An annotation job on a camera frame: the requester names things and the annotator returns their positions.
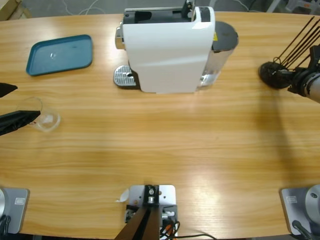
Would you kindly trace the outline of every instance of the metal bracket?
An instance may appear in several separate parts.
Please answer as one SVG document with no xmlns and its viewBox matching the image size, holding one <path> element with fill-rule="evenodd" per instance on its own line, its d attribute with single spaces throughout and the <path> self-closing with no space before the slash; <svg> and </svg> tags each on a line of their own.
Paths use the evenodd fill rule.
<svg viewBox="0 0 320 240">
<path fill-rule="evenodd" d="M 9 234 L 17 234 L 22 226 L 24 213 L 28 201 L 29 191 L 23 188 L 1 188 L 0 208 L 4 202 L 2 215 L 10 216 L 11 220 L 8 227 Z"/>
<path fill-rule="evenodd" d="M 124 221 L 126 223 L 135 215 L 139 208 L 144 206 L 145 185 L 133 185 L 129 189 L 128 205 L 126 206 Z M 161 212 L 160 227 L 163 225 L 163 221 L 172 220 L 178 221 L 178 208 L 176 201 L 176 188 L 173 185 L 159 185 L 158 193 L 155 199 L 158 198 L 159 211 Z M 148 196 L 147 202 L 152 199 L 152 196 Z"/>
<path fill-rule="evenodd" d="M 294 221 L 300 222 L 301 226 L 312 234 L 318 236 L 320 233 L 319 224 L 311 220 L 307 213 L 308 209 L 306 209 L 306 206 L 308 207 L 310 205 L 307 202 L 308 199 L 314 199 L 314 201 L 319 204 L 320 196 L 314 198 L 313 195 L 315 194 L 313 193 L 314 191 L 312 191 L 314 188 L 320 188 L 320 185 L 315 185 L 311 188 L 285 188 L 280 191 L 287 227 L 293 235 L 301 235 L 301 233 L 293 226 Z"/>
</svg>

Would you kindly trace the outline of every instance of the coffee machine lid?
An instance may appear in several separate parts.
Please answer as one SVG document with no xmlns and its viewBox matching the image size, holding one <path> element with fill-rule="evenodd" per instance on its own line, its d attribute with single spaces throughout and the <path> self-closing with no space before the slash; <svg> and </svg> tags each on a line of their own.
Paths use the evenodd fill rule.
<svg viewBox="0 0 320 240">
<path fill-rule="evenodd" d="M 216 21 L 212 50 L 215 53 L 219 53 L 233 50 L 237 45 L 238 34 L 235 29 L 228 23 Z"/>
</svg>

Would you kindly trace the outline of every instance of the clear glass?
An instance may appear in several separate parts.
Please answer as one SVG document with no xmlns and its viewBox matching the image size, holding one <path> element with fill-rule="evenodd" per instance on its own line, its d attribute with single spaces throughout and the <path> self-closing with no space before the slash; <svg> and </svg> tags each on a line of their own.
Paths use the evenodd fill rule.
<svg viewBox="0 0 320 240">
<path fill-rule="evenodd" d="M 40 115 L 29 125 L 43 132 L 50 132 L 60 124 L 59 113 L 46 106 L 38 97 L 29 97 L 21 101 L 16 110 L 40 111 Z"/>
</svg>

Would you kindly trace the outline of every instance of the wooden table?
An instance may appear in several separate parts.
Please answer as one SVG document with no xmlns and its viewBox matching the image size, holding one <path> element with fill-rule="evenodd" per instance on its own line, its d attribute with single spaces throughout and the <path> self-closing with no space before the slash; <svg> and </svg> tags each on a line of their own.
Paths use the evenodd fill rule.
<svg viewBox="0 0 320 240">
<path fill-rule="evenodd" d="M 61 115 L 51 133 L 24 127 L 0 137 L 0 185 L 30 189 L 23 233 L 112 239 L 124 224 L 115 202 L 131 185 L 176 187 L 180 234 L 223 238 L 287 234 L 279 190 L 320 182 L 320 106 L 259 80 L 307 15 L 221 12 L 239 45 L 217 82 L 194 94 L 123 90 L 127 64 L 114 44 L 122 15 L 0 22 L 0 82 L 18 90 L 0 114 L 37 96 Z M 39 41 L 89 34 L 88 68 L 25 72 Z"/>
</svg>

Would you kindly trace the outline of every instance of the teal tray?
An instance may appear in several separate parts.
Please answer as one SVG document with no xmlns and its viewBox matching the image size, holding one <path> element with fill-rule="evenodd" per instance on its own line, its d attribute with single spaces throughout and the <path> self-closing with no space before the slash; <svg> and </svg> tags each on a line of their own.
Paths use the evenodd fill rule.
<svg viewBox="0 0 320 240">
<path fill-rule="evenodd" d="M 38 76 L 86 68 L 92 63 L 92 48 L 89 35 L 37 42 L 30 50 L 26 72 Z"/>
</svg>

